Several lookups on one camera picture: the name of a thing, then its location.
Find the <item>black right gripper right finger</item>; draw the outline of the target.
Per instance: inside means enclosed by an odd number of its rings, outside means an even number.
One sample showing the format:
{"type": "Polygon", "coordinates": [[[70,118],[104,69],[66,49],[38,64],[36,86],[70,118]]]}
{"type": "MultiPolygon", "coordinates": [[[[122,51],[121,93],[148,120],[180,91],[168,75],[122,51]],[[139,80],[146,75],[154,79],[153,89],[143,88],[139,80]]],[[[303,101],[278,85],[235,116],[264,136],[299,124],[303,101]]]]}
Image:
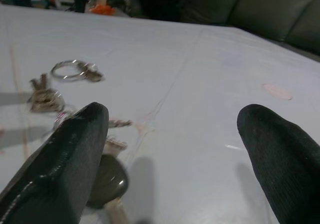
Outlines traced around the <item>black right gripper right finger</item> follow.
{"type": "Polygon", "coordinates": [[[240,110],[237,129],[279,224],[320,224],[320,145],[259,104],[240,110]]]}

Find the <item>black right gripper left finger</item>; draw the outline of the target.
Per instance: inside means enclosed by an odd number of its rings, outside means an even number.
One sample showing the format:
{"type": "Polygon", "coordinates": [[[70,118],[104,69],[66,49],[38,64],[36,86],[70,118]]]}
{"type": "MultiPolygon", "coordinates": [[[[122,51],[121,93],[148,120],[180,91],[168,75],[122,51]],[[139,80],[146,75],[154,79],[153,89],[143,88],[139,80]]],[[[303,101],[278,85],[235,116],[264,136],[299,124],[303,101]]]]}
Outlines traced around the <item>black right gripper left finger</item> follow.
{"type": "Polygon", "coordinates": [[[0,224],[79,224],[108,133],[93,102],[66,119],[0,193],[0,224]]]}

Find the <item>black-headed car key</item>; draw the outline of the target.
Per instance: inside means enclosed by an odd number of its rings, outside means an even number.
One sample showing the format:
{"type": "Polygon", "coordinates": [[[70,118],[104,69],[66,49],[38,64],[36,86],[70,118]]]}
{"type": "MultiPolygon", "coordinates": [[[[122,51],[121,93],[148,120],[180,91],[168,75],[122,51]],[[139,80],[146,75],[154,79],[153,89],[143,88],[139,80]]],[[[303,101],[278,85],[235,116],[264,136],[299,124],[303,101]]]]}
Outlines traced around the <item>black-headed car key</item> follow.
{"type": "Polygon", "coordinates": [[[121,201],[128,187],[129,178],[122,164],[113,155],[104,154],[87,205],[104,208],[110,224],[129,224],[121,201]]]}

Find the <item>small silver key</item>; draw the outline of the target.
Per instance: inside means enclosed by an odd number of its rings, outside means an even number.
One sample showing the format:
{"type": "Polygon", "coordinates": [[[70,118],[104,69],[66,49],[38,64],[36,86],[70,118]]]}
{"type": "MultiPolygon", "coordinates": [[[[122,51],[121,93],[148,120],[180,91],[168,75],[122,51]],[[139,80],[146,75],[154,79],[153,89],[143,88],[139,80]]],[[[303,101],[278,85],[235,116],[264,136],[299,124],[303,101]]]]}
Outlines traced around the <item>small silver key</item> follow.
{"type": "Polygon", "coordinates": [[[124,139],[125,130],[132,126],[131,120],[112,119],[108,121],[108,135],[105,140],[103,154],[111,154],[117,157],[127,149],[124,139]]]}

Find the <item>brass key bunch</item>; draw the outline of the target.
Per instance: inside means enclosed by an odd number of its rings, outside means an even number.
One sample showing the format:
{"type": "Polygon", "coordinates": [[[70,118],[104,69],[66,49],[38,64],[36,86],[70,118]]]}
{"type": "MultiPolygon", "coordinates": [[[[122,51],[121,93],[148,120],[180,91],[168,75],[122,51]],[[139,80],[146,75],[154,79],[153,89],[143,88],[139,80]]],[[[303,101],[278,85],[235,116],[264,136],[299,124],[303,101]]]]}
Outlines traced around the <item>brass key bunch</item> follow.
{"type": "Polygon", "coordinates": [[[61,93],[51,88],[47,73],[41,74],[39,79],[31,79],[32,94],[28,100],[30,111],[33,113],[60,112],[65,107],[61,93]]]}

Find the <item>white table cloth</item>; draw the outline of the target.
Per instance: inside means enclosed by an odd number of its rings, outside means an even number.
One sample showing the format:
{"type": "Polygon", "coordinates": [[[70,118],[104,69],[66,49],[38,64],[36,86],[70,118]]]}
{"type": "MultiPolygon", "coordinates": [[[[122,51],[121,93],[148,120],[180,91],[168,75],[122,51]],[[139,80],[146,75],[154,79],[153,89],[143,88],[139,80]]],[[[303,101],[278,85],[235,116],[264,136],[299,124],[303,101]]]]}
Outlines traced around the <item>white table cloth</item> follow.
{"type": "Polygon", "coordinates": [[[320,62],[240,29],[0,6],[0,191],[50,134],[30,80],[64,60],[104,80],[51,78],[66,107],[96,101],[131,120],[119,158],[131,223],[278,224],[238,134],[266,106],[320,144],[320,62]]]}

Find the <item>dark green leather sofa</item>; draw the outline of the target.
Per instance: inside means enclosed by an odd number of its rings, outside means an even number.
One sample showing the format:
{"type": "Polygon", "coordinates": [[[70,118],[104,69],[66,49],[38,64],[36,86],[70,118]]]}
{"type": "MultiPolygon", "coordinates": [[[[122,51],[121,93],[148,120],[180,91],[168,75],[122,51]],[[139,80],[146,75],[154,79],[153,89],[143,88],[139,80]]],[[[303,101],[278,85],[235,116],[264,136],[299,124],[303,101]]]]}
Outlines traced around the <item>dark green leather sofa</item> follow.
{"type": "Polygon", "coordinates": [[[232,26],[320,57],[320,0],[177,0],[185,23],[232,26]]]}

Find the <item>orange plastic bag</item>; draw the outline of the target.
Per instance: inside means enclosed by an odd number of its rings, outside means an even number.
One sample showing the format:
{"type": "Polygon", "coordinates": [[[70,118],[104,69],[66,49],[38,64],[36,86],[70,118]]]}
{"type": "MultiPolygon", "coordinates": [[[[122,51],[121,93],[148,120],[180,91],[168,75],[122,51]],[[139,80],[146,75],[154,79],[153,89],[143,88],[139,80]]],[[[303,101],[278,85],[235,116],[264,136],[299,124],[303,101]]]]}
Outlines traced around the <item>orange plastic bag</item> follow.
{"type": "Polygon", "coordinates": [[[96,5],[88,11],[96,15],[113,16],[116,10],[109,5],[96,5]]]}

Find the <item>black bag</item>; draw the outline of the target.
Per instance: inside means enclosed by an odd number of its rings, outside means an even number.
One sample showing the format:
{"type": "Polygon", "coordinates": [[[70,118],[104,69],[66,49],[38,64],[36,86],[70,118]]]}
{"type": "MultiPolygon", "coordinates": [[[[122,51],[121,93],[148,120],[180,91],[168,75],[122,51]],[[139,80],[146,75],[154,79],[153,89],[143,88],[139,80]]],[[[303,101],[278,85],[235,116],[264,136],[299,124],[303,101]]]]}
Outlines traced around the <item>black bag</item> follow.
{"type": "Polygon", "coordinates": [[[179,22],[176,0],[124,0],[125,12],[133,18],[179,22]]]}

